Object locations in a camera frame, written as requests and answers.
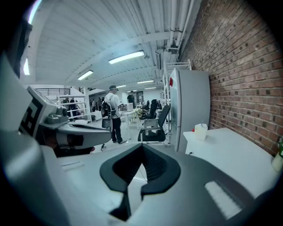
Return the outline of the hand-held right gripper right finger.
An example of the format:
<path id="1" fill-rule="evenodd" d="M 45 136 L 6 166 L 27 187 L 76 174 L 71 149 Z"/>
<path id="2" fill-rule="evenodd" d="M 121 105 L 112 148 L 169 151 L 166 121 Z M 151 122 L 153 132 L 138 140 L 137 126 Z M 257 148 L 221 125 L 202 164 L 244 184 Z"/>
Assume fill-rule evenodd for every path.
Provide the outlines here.
<path id="1" fill-rule="evenodd" d="M 129 218 L 136 226 L 240 225 L 251 194 L 233 178 L 198 157 L 177 154 L 162 145 L 144 144 L 180 166 L 176 183 L 161 194 L 145 195 Z"/>

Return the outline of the person's left hand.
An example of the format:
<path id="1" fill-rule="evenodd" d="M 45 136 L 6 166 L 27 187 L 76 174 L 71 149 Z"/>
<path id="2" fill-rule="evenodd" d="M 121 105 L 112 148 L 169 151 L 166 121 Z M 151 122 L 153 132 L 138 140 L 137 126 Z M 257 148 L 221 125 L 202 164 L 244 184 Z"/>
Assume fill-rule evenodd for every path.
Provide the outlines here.
<path id="1" fill-rule="evenodd" d="M 57 158 L 68 157 L 68 156 L 76 156 L 76 155 L 84 155 L 90 154 L 95 150 L 95 147 L 88 147 L 85 149 L 74 149 L 74 148 L 54 148 L 54 152 Z"/>

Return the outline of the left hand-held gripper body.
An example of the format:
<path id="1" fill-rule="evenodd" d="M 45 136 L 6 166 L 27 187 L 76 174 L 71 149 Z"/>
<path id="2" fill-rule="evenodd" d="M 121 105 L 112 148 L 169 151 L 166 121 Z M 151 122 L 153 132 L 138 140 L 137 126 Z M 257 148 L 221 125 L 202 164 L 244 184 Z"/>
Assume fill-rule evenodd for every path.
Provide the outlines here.
<path id="1" fill-rule="evenodd" d="M 23 116 L 19 131 L 29 134 L 39 144 L 44 145 L 44 130 L 55 131 L 69 122 L 67 109 L 61 105 L 56 105 L 45 95 L 30 86 L 27 88 L 27 91 L 32 96 L 32 101 Z"/>

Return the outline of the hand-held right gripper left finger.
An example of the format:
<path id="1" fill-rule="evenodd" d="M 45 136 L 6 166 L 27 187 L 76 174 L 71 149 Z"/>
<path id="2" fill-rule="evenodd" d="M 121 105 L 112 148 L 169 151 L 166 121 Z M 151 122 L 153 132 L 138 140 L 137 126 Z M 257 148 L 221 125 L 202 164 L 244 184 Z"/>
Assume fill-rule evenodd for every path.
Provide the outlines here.
<path id="1" fill-rule="evenodd" d="M 99 169 L 121 150 L 57 158 L 50 147 L 42 146 L 45 169 L 59 203 L 48 208 L 54 211 L 47 218 L 51 226 L 142 226 L 139 212 L 123 221 L 111 215 L 122 204 L 123 194 L 112 191 L 102 180 Z"/>

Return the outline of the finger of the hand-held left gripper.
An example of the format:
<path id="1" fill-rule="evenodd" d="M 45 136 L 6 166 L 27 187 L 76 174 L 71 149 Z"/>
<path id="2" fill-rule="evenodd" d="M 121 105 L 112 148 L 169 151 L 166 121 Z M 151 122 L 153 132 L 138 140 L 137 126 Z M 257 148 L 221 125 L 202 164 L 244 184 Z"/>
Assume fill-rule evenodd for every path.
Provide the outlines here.
<path id="1" fill-rule="evenodd" d="M 56 130 L 60 147 L 89 148 L 111 140 L 111 131 L 87 124 L 65 124 Z"/>

